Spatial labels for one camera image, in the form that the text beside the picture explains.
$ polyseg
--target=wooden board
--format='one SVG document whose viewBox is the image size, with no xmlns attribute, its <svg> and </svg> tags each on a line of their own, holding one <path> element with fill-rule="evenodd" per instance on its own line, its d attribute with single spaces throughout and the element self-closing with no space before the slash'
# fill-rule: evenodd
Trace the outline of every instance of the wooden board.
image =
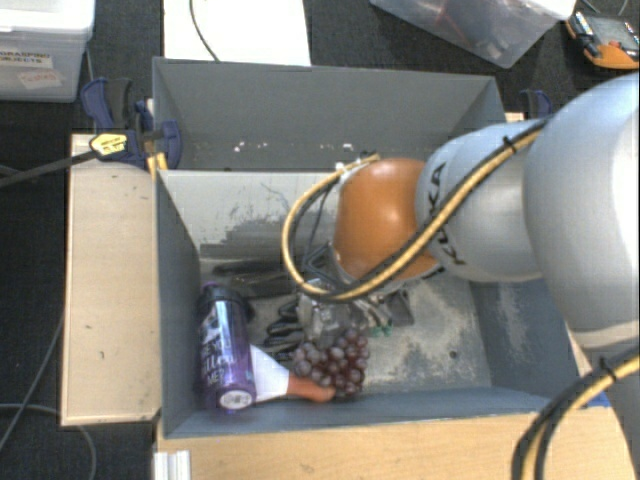
<svg viewBox="0 0 640 480">
<path fill-rule="evenodd" d="M 511 456 L 533 415 L 380 425 L 340 430 L 165 440 L 190 451 L 191 478 L 287 480 L 509 480 Z M 594 407 L 560 427 L 546 480 L 634 480 L 613 411 Z"/>
<path fill-rule="evenodd" d="M 90 136 L 74 136 L 74 153 Z M 149 173 L 91 160 L 71 170 L 62 425 L 150 420 L 160 408 Z"/>
</svg>

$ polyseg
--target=wooden edge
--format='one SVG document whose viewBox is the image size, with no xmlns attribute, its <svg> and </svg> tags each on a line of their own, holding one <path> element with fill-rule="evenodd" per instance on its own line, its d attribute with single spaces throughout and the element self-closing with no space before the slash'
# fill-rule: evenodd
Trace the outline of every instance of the wooden edge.
<svg viewBox="0 0 640 480">
<path fill-rule="evenodd" d="M 165 439 L 157 450 L 189 450 L 193 480 L 340 478 L 509 480 L 511 458 L 535 414 L 275 434 Z M 612 409 L 573 414 L 558 429 L 547 480 L 634 480 Z"/>
</svg>

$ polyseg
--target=yellow cable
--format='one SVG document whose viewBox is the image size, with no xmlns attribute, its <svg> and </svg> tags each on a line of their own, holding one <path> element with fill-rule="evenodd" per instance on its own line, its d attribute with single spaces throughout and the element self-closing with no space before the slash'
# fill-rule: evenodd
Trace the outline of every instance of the yellow cable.
<svg viewBox="0 0 640 480">
<path fill-rule="evenodd" d="M 521 149 L 529 146 L 533 143 L 533 141 L 538 137 L 540 130 L 536 130 L 531 132 L 529 135 L 524 137 L 522 140 L 513 144 L 512 148 L 505 148 L 504 151 L 496 155 L 494 158 L 489 160 L 486 164 L 481 166 L 477 172 L 475 172 L 472 176 L 469 177 L 468 180 L 460 187 L 460 189 L 453 195 L 451 200 L 441 209 L 441 211 L 434 217 L 429 226 L 425 228 L 422 234 L 418 237 L 418 239 L 391 265 L 389 265 L 385 270 L 380 272 L 375 277 L 371 278 L 366 283 L 363 283 L 357 288 L 352 290 L 348 290 L 339 295 L 332 297 L 332 300 L 340 302 L 345 300 L 350 300 L 354 297 L 359 297 L 363 294 L 370 292 L 381 286 L 383 283 L 391 279 L 395 274 L 397 274 L 400 270 L 402 270 L 408 263 L 413 261 L 416 255 L 425 247 L 429 241 L 433 238 L 436 232 L 447 222 L 447 220 L 451 217 L 451 215 L 458 209 L 458 207 L 462 204 L 464 199 L 469 195 L 469 193 L 477 187 L 485 178 L 487 178 L 493 171 L 495 171 L 500 165 L 506 162 L 509 158 L 511 158 L 514 154 L 516 154 Z M 312 284 L 307 283 L 304 280 L 304 277 L 298 269 L 296 268 L 293 259 L 291 258 L 289 251 L 289 232 L 291 230 L 291 223 L 297 214 L 300 207 L 315 193 L 321 190 L 323 187 L 327 186 L 329 183 L 333 182 L 335 179 L 340 177 L 343 172 L 347 170 L 351 170 L 359 165 L 358 162 L 354 164 L 349 164 L 341 171 L 336 171 L 332 175 L 328 176 L 318 184 L 316 184 L 311 190 L 303 194 L 293 205 L 287 218 L 285 219 L 283 229 L 282 229 L 282 255 L 285 267 L 299 285 L 305 292 L 309 294 L 315 294 L 319 296 L 329 295 L 331 292 L 314 286 Z"/>
<path fill-rule="evenodd" d="M 281 234 L 280 246 L 281 246 L 281 249 L 282 249 L 283 262 L 284 262 L 287 270 L 291 274 L 291 277 L 293 277 L 295 282 L 298 283 L 299 285 L 305 285 L 305 286 L 311 287 L 313 289 L 316 288 L 315 286 L 308 285 L 307 283 L 305 283 L 304 277 L 302 276 L 302 274 L 296 268 L 295 263 L 293 261 L 293 258 L 291 257 L 291 251 L 289 251 L 289 234 L 291 233 L 291 225 L 292 225 L 293 220 L 294 220 L 295 216 L 297 215 L 298 211 L 300 210 L 302 205 L 305 202 L 307 202 L 307 200 L 309 200 L 315 194 L 320 192 L 327 185 L 330 185 L 334 181 L 338 180 L 340 178 L 340 176 L 342 176 L 343 174 L 346 174 L 347 172 L 353 171 L 354 169 L 357 169 L 359 167 L 368 165 L 368 164 L 376 162 L 378 160 L 380 160 L 380 155 L 373 154 L 373 155 L 370 155 L 370 156 L 368 156 L 366 158 L 363 158 L 363 159 L 357 160 L 355 162 L 352 162 L 350 164 L 347 164 L 344 167 L 342 167 L 341 169 L 336 170 L 335 172 L 331 173 L 329 176 L 327 176 L 323 180 L 321 180 L 318 183 L 316 183 L 309 190 L 307 190 L 293 204 L 293 206 L 291 207 L 291 210 L 289 210 L 289 214 L 287 215 L 287 217 L 286 217 L 286 219 L 284 221 L 284 224 L 282 226 L 282 234 Z"/>
<path fill-rule="evenodd" d="M 570 403 L 560 421 L 566 418 L 570 412 L 578 409 L 579 407 L 583 407 L 585 404 L 589 403 L 593 398 L 595 398 L 599 393 L 602 393 L 606 389 L 610 388 L 617 380 L 624 379 L 625 377 L 637 372 L 638 370 L 640 370 L 640 355 L 637 355 L 631 358 L 629 361 L 621 364 L 613 370 L 613 375 L 607 375 L 599 379 L 598 381 L 594 382 L 593 385 L 589 386 L 589 388 L 585 390 L 584 393 L 576 396 L 576 398 L 574 398 Z M 535 436 L 533 436 L 531 445 L 527 450 L 527 454 L 523 458 L 522 475 L 520 476 L 522 480 L 534 479 L 536 457 L 538 455 L 538 450 L 540 449 L 540 441 L 542 435 L 544 434 L 546 428 L 547 423 L 541 425 L 538 432 L 536 432 Z"/>
</svg>

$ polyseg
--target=black carpet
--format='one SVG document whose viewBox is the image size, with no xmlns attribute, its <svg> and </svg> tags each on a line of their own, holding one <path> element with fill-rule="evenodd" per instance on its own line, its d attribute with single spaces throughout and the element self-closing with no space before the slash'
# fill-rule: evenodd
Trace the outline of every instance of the black carpet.
<svg viewBox="0 0 640 480">
<path fill-rule="evenodd" d="M 615 12 L 622 0 L 590 0 Z M 560 24 L 512 69 L 503 70 L 372 7 L 368 0 L 304 0 L 312 63 L 483 74 L 496 77 L 504 106 L 519 110 L 518 93 L 544 90 L 556 108 L 611 78 L 567 46 Z M 638 26 L 640 0 L 625 16 Z M 97 0 L 89 43 L 95 76 L 129 77 L 132 96 L 151 96 L 151 58 L 162 49 L 162 0 Z M 89 80 L 83 66 L 81 84 Z M 74 130 L 91 126 L 72 104 L 0 102 L 0 164 L 27 169 L 67 154 Z M 0 189 L 0 403 L 20 402 L 59 321 L 64 299 L 66 174 Z M 60 349 L 32 402 L 58 406 Z M 0 434 L 11 411 L 0 411 Z M 89 428 L 97 447 L 98 479 L 150 477 L 150 424 Z M 86 478 L 82 437 L 54 417 L 26 413 L 0 453 L 5 480 Z"/>
</svg>

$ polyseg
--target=blue clamp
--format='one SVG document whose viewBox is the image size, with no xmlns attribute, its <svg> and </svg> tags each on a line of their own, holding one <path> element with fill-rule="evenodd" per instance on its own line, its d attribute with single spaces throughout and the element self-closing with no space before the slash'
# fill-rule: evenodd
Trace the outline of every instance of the blue clamp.
<svg viewBox="0 0 640 480">
<path fill-rule="evenodd" d="M 520 91 L 519 96 L 526 119 L 538 119 L 553 114 L 553 104 L 544 91 L 525 89 Z"/>
<path fill-rule="evenodd" d="M 138 101 L 133 106 L 134 119 L 129 112 L 129 90 L 131 81 L 128 79 L 107 80 L 97 78 L 80 91 L 80 99 L 85 113 L 94 120 L 99 133 L 114 131 L 126 136 L 124 151 L 98 153 L 96 156 L 102 161 L 123 162 L 140 169 L 146 169 L 147 159 L 153 153 L 165 153 L 167 165 L 176 169 L 182 157 L 182 137 L 178 123 L 171 119 L 163 121 L 159 130 L 154 130 L 154 120 L 144 101 Z M 145 145 L 152 143 L 147 151 Z"/>
</svg>

